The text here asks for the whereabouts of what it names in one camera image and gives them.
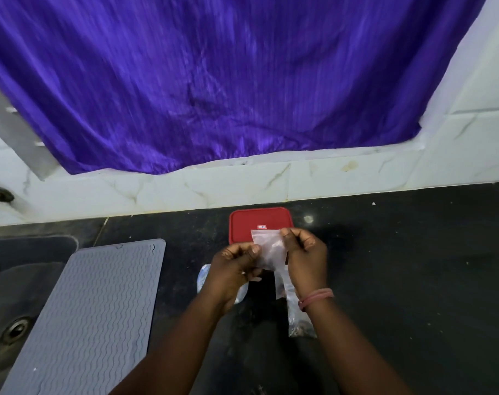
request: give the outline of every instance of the pink bracelet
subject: pink bracelet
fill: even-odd
[[[299,301],[299,309],[304,312],[306,306],[310,305],[312,302],[325,298],[334,298],[334,292],[331,288],[321,288],[320,290],[315,290],[306,298]]]

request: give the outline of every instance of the hand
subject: hand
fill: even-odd
[[[240,287],[262,273],[262,269],[254,268],[259,255],[260,246],[251,242],[225,247],[213,257],[200,294],[225,314],[235,304]]]
[[[283,228],[288,250],[288,272],[299,299],[326,288],[326,245],[302,228]]]

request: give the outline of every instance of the forearm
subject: forearm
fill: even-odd
[[[221,314],[221,306],[199,294],[161,345],[109,395],[187,395]]]
[[[335,379],[347,395],[411,394],[392,367],[332,299],[306,307]]]

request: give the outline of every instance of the left hand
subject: left hand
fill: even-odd
[[[218,252],[211,262],[200,294],[206,296],[225,314],[235,304],[240,287],[262,273],[255,268],[260,246],[251,242],[236,243]]]

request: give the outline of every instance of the red container lid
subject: red container lid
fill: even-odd
[[[293,221],[289,210],[282,206],[240,209],[229,216],[229,244],[253,241],[251,230],[279,230],[283,227],[293,227]]]

